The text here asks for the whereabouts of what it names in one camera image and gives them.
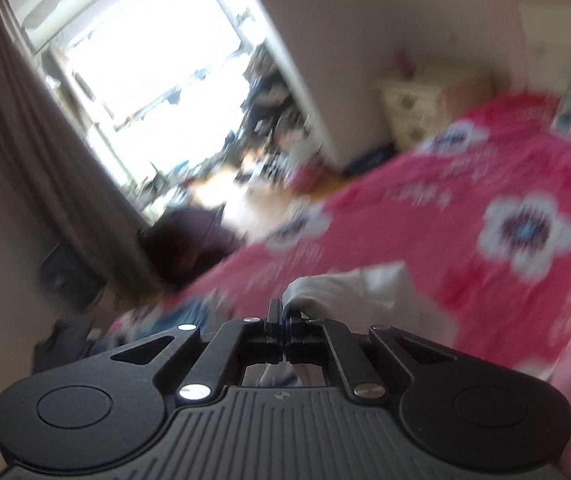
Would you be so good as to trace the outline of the white button shirt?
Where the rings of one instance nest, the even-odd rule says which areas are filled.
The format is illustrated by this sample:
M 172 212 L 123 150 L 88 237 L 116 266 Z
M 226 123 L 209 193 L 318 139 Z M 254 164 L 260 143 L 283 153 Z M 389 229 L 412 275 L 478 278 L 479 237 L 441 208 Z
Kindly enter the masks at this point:
M 417 291 L 402 261 L 303 276 L 287 286 L 281 300 L 286 314 L 329 318 L 356 334 L 390 325 L 450 347 L 459 332 L 453 314 Z

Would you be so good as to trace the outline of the wheelchair with clothes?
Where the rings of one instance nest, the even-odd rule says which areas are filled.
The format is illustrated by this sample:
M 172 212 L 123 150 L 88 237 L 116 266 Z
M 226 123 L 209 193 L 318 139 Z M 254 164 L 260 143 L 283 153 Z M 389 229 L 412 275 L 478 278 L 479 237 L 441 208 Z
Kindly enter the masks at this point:
M 289 151 L 309 136 L 308 116 L 264 42 L 250 55 L 244 77 L 250 92 L 242 104 L 244 115 L 236 145 L 241 162 L 253 155 L 257 166 L 240 167 L 234 180 L 247 183 L 257 176 L 271 184 L 282 183 Z

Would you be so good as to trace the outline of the folded light blue garment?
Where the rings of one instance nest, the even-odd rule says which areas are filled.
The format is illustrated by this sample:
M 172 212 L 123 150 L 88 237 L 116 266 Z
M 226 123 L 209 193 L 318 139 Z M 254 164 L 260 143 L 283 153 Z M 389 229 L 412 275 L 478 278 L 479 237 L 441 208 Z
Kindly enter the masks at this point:
M 212 333 L 230 316 L 231 304 L 226 295 L 219 292 L 190 298 L 171 309 L 166 309 L 161 302 L 148 304 L 118 318 L 96 341 L 92 353 L 113 350 L 180 325 L 194 325 L 204 334 Z

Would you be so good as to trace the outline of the dark purple bag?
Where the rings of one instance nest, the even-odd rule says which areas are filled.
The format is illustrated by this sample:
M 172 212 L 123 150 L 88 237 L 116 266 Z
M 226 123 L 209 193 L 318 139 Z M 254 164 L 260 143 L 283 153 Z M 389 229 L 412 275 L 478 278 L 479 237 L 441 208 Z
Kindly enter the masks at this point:
M 139 232 L 141 248 L 165 285 L 184 289 L 245 245 L 244 236 L 222 224 L 223 209 L 171 208 Z

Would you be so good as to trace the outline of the pink floral bed blanket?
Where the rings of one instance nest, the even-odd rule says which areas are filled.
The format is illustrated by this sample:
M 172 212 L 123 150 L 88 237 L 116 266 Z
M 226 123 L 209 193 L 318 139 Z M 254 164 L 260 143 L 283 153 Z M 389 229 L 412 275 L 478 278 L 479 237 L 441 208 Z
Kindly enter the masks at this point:
M 456 317 L 450 347 L 545 374 L 571 340 L 571 141 L 551 130 L 558 105 L 495 99 L 159 302 L 219 292 L 229 320 L 261 318 L 298 278 L 402 261 Z

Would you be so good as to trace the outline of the grey brown curtain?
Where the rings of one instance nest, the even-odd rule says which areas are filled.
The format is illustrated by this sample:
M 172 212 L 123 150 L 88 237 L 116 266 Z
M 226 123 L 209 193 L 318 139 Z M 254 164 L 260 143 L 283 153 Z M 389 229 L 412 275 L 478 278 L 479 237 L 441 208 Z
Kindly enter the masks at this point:
M 139 244 L 144 219 L 44 82 L 8 0 L 0 0 L 0 169 L 103 280 L 136 299 L 160 292 Z

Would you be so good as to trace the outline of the cream wooden nightstand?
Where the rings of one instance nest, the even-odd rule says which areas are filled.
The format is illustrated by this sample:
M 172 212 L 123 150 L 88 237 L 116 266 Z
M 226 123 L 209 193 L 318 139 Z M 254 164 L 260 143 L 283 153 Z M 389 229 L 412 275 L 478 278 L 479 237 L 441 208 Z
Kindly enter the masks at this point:
M 489 70 L 437 62 L 423 63 L 409 79 L 400 75 L 380 78 L 374 89 L 398 152 L 430 139 L 495 95 Z

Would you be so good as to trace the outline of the magenta cup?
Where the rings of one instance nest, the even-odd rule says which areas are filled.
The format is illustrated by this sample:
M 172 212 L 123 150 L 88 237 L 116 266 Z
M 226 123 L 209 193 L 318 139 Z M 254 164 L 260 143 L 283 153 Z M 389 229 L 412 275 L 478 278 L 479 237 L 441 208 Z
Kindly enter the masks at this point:
M 415 74 L 415 63 L 405 48 L 395 52 L 395 63 L 397 74 L 401 79 L 409 80 Z

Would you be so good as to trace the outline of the pink white headboard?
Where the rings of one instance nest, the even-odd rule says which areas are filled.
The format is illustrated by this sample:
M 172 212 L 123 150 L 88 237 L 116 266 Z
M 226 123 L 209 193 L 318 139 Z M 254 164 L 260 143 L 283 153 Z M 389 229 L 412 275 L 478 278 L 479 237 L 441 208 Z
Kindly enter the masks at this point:
M 571 81 L 571 0 L 495 0 L 514 92 L 559 96 Z

